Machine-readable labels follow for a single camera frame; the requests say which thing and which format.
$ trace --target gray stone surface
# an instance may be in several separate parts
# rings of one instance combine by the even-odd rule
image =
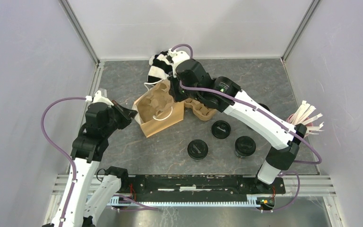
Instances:
[[[272,113],[286,119],[297,109],[293,92],[284,68],[278,59],[199,60],[212,77],[225,76],[234,80],[255,101],[266,104]],[[109,61],[104,65],[100,87],[107,89],[108,97],[124,107],[147,89],[148,61]],[[232,127],[230,136],[216,139],[210,131],[217,120],[225,120]],[[234,142],[240,136],[252,137],[255,153],[240,159],[234,154]],[[193,161],[186,147],[194,139],[208,144],[208,156],[200,162]],[[128,169],[130,174],[256,174],[270,149],[270,144],[240,121],[216,113],[207,122],[199,120],[190,109],[185,109],[184,120],[149,138],[133,121],[126,129],[116,131],[109,138],[101,168],[117,166]],[[312,154],[301,146],[297,160],[313,160]],[[315,166],[293,164],[290,169],[300,174],[316,174]]]

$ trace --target brown paper bag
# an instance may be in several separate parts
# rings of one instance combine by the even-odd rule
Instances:
[[[134,118],[146,137],[180,122],[184,118],[184,103],[173,101],[170,82],[164,80],[143,94],[133,104],[138,112]]]

